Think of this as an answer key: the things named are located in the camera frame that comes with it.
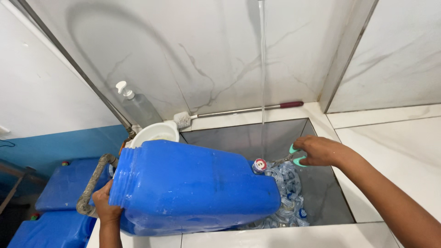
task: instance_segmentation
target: rusty metal handle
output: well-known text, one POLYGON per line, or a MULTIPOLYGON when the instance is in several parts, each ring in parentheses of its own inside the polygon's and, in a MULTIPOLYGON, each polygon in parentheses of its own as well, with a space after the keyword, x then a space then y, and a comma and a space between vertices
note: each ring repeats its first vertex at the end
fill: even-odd
POLYGON ((116 168, 118 165, 118 159, 109 153, 106 153, 101 156, 100 160, 98 161, 98 165, 92 174, 92 177, 87 183, 86 189, 84 190, 83 194, 80 196, 80 198, 77 201, 77 212, 79 212, 80 214, 98 218, 98 215, 95 212, 95 206, 91 206, 89 204, 89 201, 90 201, 90 196, 92 195, 92 191, 93 189, 95 189, 98 179, 100 178, 100 175, 104 170, 104 167, 108 163, 110 163, 113 167, 116 168))

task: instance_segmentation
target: red brush handle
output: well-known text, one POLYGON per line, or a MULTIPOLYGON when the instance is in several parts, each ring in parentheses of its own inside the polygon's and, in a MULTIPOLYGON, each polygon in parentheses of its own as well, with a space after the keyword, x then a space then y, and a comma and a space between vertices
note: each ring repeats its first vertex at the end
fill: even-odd
POLYGON ((280 103, 280 108, 281 109, 292 108, 292 107, 300 107, 300 106, 303 106, 303 102, 302 101, 292 101, 292 102, 280 103))

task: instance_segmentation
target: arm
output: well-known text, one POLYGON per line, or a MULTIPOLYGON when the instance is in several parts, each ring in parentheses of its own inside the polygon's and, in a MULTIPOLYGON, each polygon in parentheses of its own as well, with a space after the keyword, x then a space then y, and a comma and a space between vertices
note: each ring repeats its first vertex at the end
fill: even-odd
POLYGON ((441 248, 441 224, 351 148, 312 135, 298 138, 293 146, 308 154, 300 160, 302 165, 339 168, 363 192, 405 247, 441 248))
POLYGON ((92 195, 96 211, 100 219, 100 248, 122 248, 120 237, 120 219, 122 209, 119 206, 110 206, 109 192, 113 180, 92 195))

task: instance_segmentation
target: running water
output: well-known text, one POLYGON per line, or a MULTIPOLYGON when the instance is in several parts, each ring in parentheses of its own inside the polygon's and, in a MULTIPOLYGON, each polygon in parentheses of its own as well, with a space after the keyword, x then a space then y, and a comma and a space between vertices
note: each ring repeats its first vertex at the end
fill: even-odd
POLYGON ((261 73, 261 82, 260 82, 260 90, 262 93, 262 131, 261 131, 261 153, 262 159, 264 159, 265 154, 265 79, 266 79, 266 64, 265 64, 265 51, 266 51, 266 35, 265 35, 265 1, 258 0, 259 2, 259 13, 260 13, 260 58, 262 63, 262 73, 261 73))

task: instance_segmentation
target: sink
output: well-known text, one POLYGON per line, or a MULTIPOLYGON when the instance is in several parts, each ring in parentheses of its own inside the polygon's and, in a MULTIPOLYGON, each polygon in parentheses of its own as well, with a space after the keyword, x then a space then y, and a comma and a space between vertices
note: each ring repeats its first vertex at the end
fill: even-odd
MULTIPOLYGON (((262 124, 250 124, 182 132, 181 135, 190 145, 233 152, 243 155, 248 160, 255 160, 262 156, 261 133, 262 124)), ((289 147, 298 137, 316 135, 307 118, 267 122, 263 133, 266 161, 288 155, 289 147)), ((297 169, 302 182, 303 207, 310 225, 355 223, 330 166, 297 169)))

